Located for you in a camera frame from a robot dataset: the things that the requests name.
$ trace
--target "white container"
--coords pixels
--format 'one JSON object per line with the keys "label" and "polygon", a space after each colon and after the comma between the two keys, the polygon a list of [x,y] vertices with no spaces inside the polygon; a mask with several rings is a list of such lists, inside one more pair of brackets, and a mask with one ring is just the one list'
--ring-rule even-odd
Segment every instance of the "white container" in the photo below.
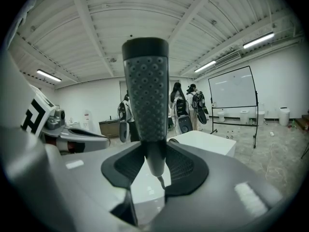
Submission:
{"label": "white container", "polygon": [[259,118],[258,125],[259,125],[259,126],[262,126],[262,125],[264,124],[264,117],[265,117],[265,107],[264,107],[264,103],[259,103],[259,104],[258,104],[258,107],[259,107],[259,114],[257,114],[257,111],[256,111],[256,115],[257,115],[258,118]]}
{"label": "white container", "polygon": [[282,126],[287,126],[289,124],[289,119],[290,119],[290,109],[286,107],[280,108],[279,123]]}
{"label": "white container", "polygon": [[264,111],[261,111],[261,112],[259,111],[258,117],[259,117],[258,125],[262,126],[263,123],[264,123],[265,112]]}
{"label": "white container", "polygon": [[249,125],[249,110],[240,111],[240,123],[242,125]]}
{"label": "white container", "polygon": [[225,118],[224,118],[225,112],[224,111],[218,112],[217,115],[219,117],[219,122],[224,122],[225,121]]}

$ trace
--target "ceiling beam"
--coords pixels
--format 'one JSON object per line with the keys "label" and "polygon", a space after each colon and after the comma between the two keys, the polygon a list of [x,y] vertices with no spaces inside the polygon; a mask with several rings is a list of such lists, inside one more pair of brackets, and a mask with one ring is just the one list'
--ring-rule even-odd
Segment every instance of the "ceiling beam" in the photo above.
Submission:
{"label": "ceiling beam", "polygon": [[29,54],[31,57],[35,58],[40,64],[47,66],[51,70],[58,72],[59,74],[64,75],[65,77],[69,78],[74,83],[78,83],[78,78],[73,75],[72,73],[68,72],[65,68],[61,67],[60,65],[56,64],[52,59],[47,57],[44,53],[39,51],[34,46],[27,43],[22,37],[16,34],[12,40],[12,44],[15,46],[21,47],[25,53]]}
{"label": "ceiling beam", "polygon": [[45,82],[45,81],[42,81],[42,80],[40,80],[40,79],[37,79],[37,78],[35,78],[35,77],[32,77],[32,76],[29,76],[29,75],[27,75],[27,74],[24,74],[23,72],[22,72],[22,74],[24,75],[24,77],[27,79],[27,81],[31,84],[31,85],[39,85],[39,86],[45,86],[45,87],[48,87],[48,88],[50,88],[50,89],[55,89],[55,86],[54,85],[52,85],[52,84],[50,84],[50,83],[47,83],[47,82]]}
{"label": "ceiling beam", "polygon": [[[275,14],[272,15],[272,21],[275,22],[275,21],[278,21],[278,20],[282,20],[283,18],[290,16],[290,15],[291,15],[291,11],[289,11],[287,9],[282,10],[282,11],[276,12]],[[194,64],[190,64],[188,67],[186,67],[180,73],[180,75],[181,76],[185,75],[186,73],[188,73],[189,71],[194,69],[196,67],[196,65],[199,65],[206,60],[209,60],[209,61],[213,60],[212,58],[215,57],[215,55],[219,54],[221,51],[225,51],[225,50],[229,49],[230,47],[234,46],[243,37],[250,35],[254,32],[257,32],[257,31],[261,30],[263,27],[269,26],[269,25],[270,25],[270,17],[269,16],[260,20],[257,23],[254,23],[250,27],[247,27],[246,29],[244,29],[243,31],[234,35],[233,37],[229,38],[228,40],[224,41],[223,43],[221,43],[220,45],[218,45],[217,47],[215,47],[211,51],[207,52],[205,55],[203,55],[198,60],[196,60]]]}
{"label": "ceiling beam", "polygon": [[[186,77],[186,76],[177,76],[177,75],[170,75],[169,78],[191,78],[194,79],[193,77]],[[112,79],[112,78],[122,78],[124,81],[126,80],[126,77],[124,75],[119,75],[119,76],[114,76],[111,77],[110,75],[106,74],[100,74],[100,75],[92,75],[92,76],[85,76],[85,77],[80,77],[79,80],[80,82],[78,84],[82,84],[85,82],[92,82],[92,81],[97,81],[97,80],[103,80],[103,79]],[[55,89],[67,87],[74,85],[76,83],[72,81],[66,81],[66,82],[61,82],[59,84],[55,85]]]}
{"label": "ceiling beam", "polygon": [[176,25],[172,34],[170,35],[168,42],[171,47],[173,43],[177,40],[177,37],[183,32],[185,27],[192,21],[193,17],[198,13],[198,11],[203,7],[207,0],[194,0],[187,11],[184,13],[181,20]]}
{"label": "ceiling beam", "polygon": [[246,1],[247,1],[247,3],[249,4],[249,7],[250,7],[250,10],[251,10],[251,12],[252,12],[252,15],[253,15],[253,17],[254,17],[254,19],[255,19],[255,22],[258,22],[257,15],[256,15],[256,12],[255,12],[253,6],[252,6],[251,1],[250,1],[250,0],[246,0]]}
{"label": "ceiling beam", "polygon": [[103,47],[98,39],[98,35],[96,33],[95,27],[93,25],[93,21],[90,16],[90,12],[88,9],[87,0],[74,0],[75,6],[77,8],[80,19],[83,23],[83,26],[87,32],[88,37],[90,38],[91,43],[93,44],[97,54],[100,57],[101,62],[108,70],[109,74],[114,77],[114,73],[109,65],[109,62],[105,59],[106,54],[103,51]]}

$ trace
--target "ceiling light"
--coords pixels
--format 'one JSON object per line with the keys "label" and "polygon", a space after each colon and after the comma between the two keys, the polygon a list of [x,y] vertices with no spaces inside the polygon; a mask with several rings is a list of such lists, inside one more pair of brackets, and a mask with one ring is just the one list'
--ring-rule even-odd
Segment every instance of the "ceiling light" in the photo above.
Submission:
{"label": "ceiling light", "polygon": [[201,70],[203,70],[203,69],[205,69],[205,68],[207,68],[207,67],[209,67],[209,66],[211,66],[211,65],[213,65],[215,63],[216,63],[216,61],[211,61],[210,63],[203,65],[201,68],[197,69],[194,72],[200,72]]}
{"label": "ceiling light", "polygon": [[260,42],[262,42],[262,41],[265,41],[265,40],[268,40],[268,39],[270,39],[270,38],[272,38],[272,37],[274,37],[275,36],[275,34],[272,32],[272,33],[268,33],[268,34],[266,34],[266,35],[264,35],[264,36],[262,36],[262,37],[260,37],[260,38],[257,38],[257,39],[255,39],[255,40],[253,40],[253,41],[250,41],[250,42],[248,42],[248,43],[246,43],[246,44],[244,44],[243,45],[243,48],[248,48],[248,47],[250,47],[250,46],[253,46],[253,45],[255,45],[255,44],[258,44],[258,43],[260,43]]}
{"label": "ceiling light", "polygon": [[51,74],[49,74],[49,73],[47,73],[47,72],[45,72],[45,71],[42,71],[42,70],[37,70],[37,73],[39,73],[39,74],[41,74],[41,75],[43,75],[43,76],[46,76],[46,77],[48,77],[48,78],[50,78],[50,79],[53,79],[53,80],[55,80],[55,81],[57,81],[57,82],[61,82],[62,80],[60,79],[60,78],[58,78],[58,77],[55,77],[55,76],[53,76],[53,75],[51,75]]}

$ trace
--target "black rubber base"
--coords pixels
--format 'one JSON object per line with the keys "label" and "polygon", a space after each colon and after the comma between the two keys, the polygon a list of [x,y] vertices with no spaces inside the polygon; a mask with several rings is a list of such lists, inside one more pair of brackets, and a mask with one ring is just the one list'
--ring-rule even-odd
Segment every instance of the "black rubber base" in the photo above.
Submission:
{"label": "black rubber base", "polygon": [[[102,174],[115,187],[130,186],[144,164],[145,149],[142,145],[130,148],[106,159],[101,166]],[[167,143],[166,164],[169,167],[171,185],[165,188],[165,196],[188,195],[206,180],[209,169],[206,162],[178,146]]]}

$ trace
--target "black hair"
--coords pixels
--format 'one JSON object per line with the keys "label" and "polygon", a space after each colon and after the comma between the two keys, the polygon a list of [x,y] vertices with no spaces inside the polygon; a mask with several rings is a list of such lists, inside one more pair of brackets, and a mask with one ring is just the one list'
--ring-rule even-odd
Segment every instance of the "black hair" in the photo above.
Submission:
{"label": "black hair", "polygon": [[192,93],[193,91],[194,91],[193,87],[188,86],[187,94],[190,94],[190,93]]}
{"label": "black hair", "polygon": [[182,91],[182,85],[180,83],[175,83],[173,91],[170,94],[170,102],[171,103],[174,103],[175,95],[176,95],[177,91],[180,93],[182,99],[185,101],[185,97],[184,97],[184,94],[183,94],[183,91]]}

